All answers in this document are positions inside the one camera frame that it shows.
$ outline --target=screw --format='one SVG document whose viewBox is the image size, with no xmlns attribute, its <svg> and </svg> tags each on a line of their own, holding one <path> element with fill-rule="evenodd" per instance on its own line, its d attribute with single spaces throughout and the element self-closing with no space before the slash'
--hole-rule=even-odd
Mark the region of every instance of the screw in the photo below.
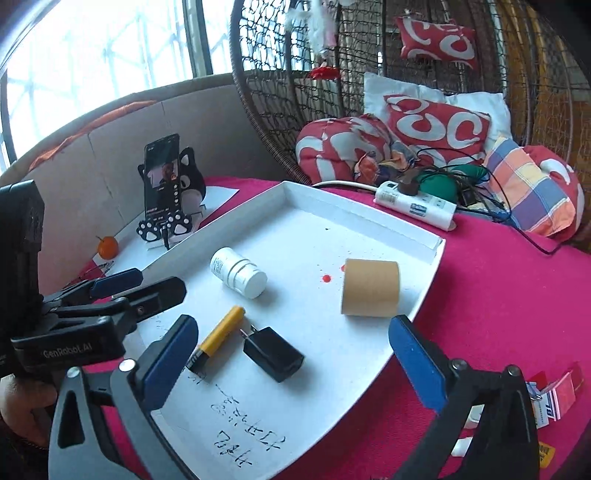
<svg viewBox="0 0 591 480">
<path fill-rule="evenodd" d="M 509 372 L 509 375 L 512 377 L 518 377 L 521 375 L 521 370 L 517 365 L 509 365 L 507 367 L 507 371 Z"/>
<path fill-rule="evenodd" d="M 465 370 L 466 368 L 468 368 L 468 362 L 466 362 L 462 358 L 454 358 L 452 360 L 452 368 L 458 371 Z"/>
<path fill-rule="evenodd" d="M 68 370 L 68 378 L 76 378 L 78 375 L 80 375 L 80 369 L 78 367 L 72 367 Z"/>
<path fill-rule="evenodd" d="M 135 368 L 135 360 L 128 358 L 119 364 L 119 370 L 122 372 L 130 372 Z"/>
</svg>

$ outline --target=hand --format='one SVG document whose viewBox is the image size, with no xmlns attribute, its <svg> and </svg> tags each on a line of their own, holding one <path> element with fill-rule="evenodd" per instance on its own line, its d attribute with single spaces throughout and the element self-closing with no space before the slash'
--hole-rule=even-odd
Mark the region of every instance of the hand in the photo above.
<svg viewBox="0 0 591 480">
<path fill-rule="evenodd" d="M 32 410 L 53 405 L 57 391 L 53 385 L 29 378 L 9 375 L 0 380 L 0 415 L 4 423 L 18 436 L 41 447 L 48 438 L 35 421 Z"/>
</svg>

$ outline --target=phone stand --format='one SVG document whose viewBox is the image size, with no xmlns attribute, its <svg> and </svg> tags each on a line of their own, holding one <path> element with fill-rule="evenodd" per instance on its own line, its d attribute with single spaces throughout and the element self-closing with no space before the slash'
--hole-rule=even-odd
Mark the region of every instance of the phone stand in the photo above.
<svg viewBox="0 0 591 480">
<path fill-rule="evenodd" d="M 205 180 L 197 168 L 195 152 L 192 147 L 185 148 L 179 155 L 178 174 L 181 185 L 181 209 L 171 212 L 168 218 L 155 222 L 146 216 L 140 221 L 136 233 L 145 242 L 164 241 L 166 249 L 170 249 L 170 240 L 175 236 L 185 235 L 193 229 L 193 215 L 203 218 L 205 198 Z M 139 176 L 145 181 L 144 165 L 138 165 Z"/>
</svg>

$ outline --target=window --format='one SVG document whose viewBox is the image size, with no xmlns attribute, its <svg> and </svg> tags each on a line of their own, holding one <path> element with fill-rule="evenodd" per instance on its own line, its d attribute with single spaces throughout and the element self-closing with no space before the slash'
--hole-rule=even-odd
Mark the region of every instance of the window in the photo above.
<svg viewBox="0 0 591 480">
<path fill-rule="evenodd" d="M 47 135 L 110 101 L 231 72 L 232 5 L 233 0 L 61 0 L 9 60 L 0 101 L 14 152 L 7 154 L 0 133 L 0 171 Z"/>
</svg>

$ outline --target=red blanket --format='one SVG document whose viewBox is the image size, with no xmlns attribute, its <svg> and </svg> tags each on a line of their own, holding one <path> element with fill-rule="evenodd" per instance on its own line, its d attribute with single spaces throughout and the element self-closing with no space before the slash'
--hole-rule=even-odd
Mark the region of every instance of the red blanket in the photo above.
<svg viewBox="0 0 591 480">
<path fill-rule="evenodd" d="M 240 191 L 205 223 L 275 182 L 211 178 L 207 184 Z M 373 204 L 370 194 L 332 191 Z M 517 364 L 526 377 L 545 370 L 553 380 L 579 361 L 583 375 L 591 378 L 591 257 L 570 247 L 546 257 L 508 227 L 468 216 L 455 220 L 452 232 L 421 224 L 447 239 L 441 266 L 415 320 L 421 333 L 447 356 L 464 358 L 474 368 L 500 371 Z M 548 239 L 535 240 L 546 249 L 553 246 Z M 556 448 L 552 463 L 541 471 L 542 480 L 562 464 L 590 417 L 591 394 L 583 387 L 562 420 L 538 431 L 542 442 Z M 277 478 L 389 477 L 408 458 L 432 418 L 393 358 L 337 426 Z M 116 416 L 110 423 L 127 465 L 140 471 Z M 458 465 L 458 459 L 451 459 L 446 472 Z"/>
</svg>

